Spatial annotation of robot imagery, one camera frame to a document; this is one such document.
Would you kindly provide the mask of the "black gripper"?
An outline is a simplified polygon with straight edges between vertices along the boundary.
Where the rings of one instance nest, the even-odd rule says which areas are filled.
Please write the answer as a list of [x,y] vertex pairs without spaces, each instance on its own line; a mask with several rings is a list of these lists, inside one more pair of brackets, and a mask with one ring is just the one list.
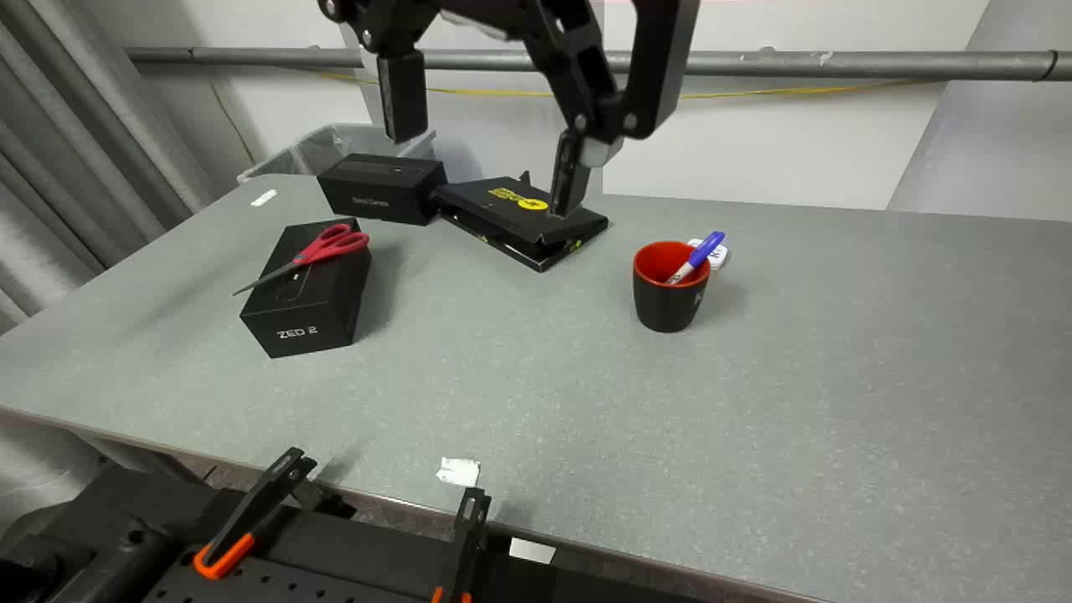
[[584,132],[563,132],[553,164],[553,210],[569,213],[584,204],[588,175],[622,147],[618,138],[599,141]]

